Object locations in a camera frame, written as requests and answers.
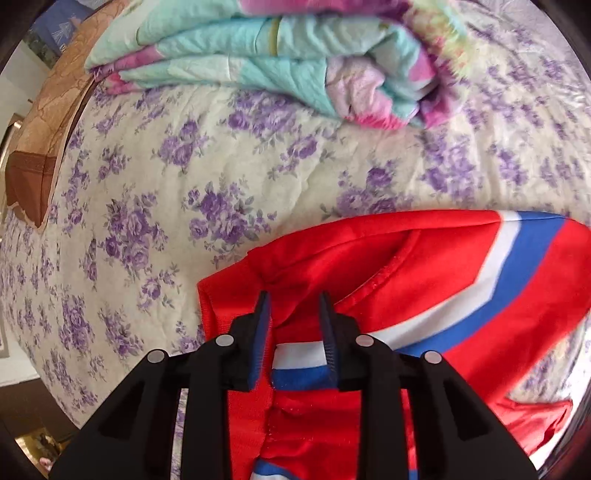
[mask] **white wall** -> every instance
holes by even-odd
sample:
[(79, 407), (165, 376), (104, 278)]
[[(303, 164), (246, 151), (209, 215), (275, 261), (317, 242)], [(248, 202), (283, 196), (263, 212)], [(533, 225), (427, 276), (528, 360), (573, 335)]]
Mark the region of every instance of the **white wall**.
[(49, 74), (47, 66), (20, 42), (0, 73), (0, 138), (17, 113), (26, 116), (43, 82)]
[(39, 378), (39, 374), (33, 368), (27, 354), (19, 346), (8, 325), (6, 325), (6, 337), (9, 357), (0, 358), (0, 387)]

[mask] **folded quilt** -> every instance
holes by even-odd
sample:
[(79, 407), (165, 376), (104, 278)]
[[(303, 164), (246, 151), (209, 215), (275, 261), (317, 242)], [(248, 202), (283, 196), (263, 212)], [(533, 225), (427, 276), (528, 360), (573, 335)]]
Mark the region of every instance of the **folded quilt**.
[(113, 94), (216, 82), (397, 129), (459, 111), (470, 57), (446, 0), (138, 0), (85, 66)]

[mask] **bed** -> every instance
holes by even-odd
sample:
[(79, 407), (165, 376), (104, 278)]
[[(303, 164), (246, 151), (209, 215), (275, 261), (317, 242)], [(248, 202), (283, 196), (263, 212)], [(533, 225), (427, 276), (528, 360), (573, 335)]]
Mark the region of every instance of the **bed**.
[[(0, 251), (2, 317), (77, 425), (151, 349), (197, 348), (196, 283), (286, 233), (456, 208), (542, 210), (591, 225), (584, 69), (567, 47), (489, 8), (458, 5), (475, 38), (476, 74), (463, 111), (428, 131), (362, 130), (231, 87), (110, 96), (79, 85), (68, 106), (80, 115), (60, 127), (67, 142), (50, 169), (42, 233), (10, 210)], [(510, 397), (577, 406), (590, 367), (583, 319)]]

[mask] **round metal rivet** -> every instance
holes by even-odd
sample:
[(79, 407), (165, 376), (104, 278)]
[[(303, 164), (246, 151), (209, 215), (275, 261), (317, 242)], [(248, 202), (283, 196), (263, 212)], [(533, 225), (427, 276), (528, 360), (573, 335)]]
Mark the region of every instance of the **round metal rivet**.
[(159, 364), (164, 360), (164, 352), (162, 350), (152, 350), (148, 354), (148, 362), (151, 364)]
[(372, 346), (374, 344), (374, 339), (369, 335), (359, 335), (355, 339), (355, 343), (359, 346)]
[(216, 338), (216, 343), (219, 346), (230, 346), (234, 343), (234, 337), (232, 335), (220, 335)]
[(438, 352), (430, 351), (425, 353), (425, 360), (430, 364), (437, 365), (441, 363), (441, 354)]

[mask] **blue stripe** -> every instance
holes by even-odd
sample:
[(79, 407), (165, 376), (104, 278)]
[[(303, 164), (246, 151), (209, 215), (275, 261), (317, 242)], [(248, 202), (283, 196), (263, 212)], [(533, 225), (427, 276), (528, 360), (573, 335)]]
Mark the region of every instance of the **blue stripe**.
[(427, 350), (447, 352), (474, 335), (513, 302), (529, 283), (544, 259), (564, 218), (549, 213), (520, 212), (521, 229), (499, 275), (492, 298), (461, 322), (420, 342), (400, 348), (399, 353), (420, 356)]
[(273, 465), (272, 463), (268, 463), (264, 460), (258, 459), (255, 463), (255, 467), (253, 470), (258, 475), (268, 476), (268, 475), (281, 475), (289, 480), (300, 480), (298, 477), (293, 475), (291, 472), (288, 472), (284, 468), (281, 468), (277, 465)]
[(271, 379), (276, 390), (322, 390), (324, 388), (335, 388), (336, 386), (330, 379), (328, 365), (286, 370), (273, 369)]

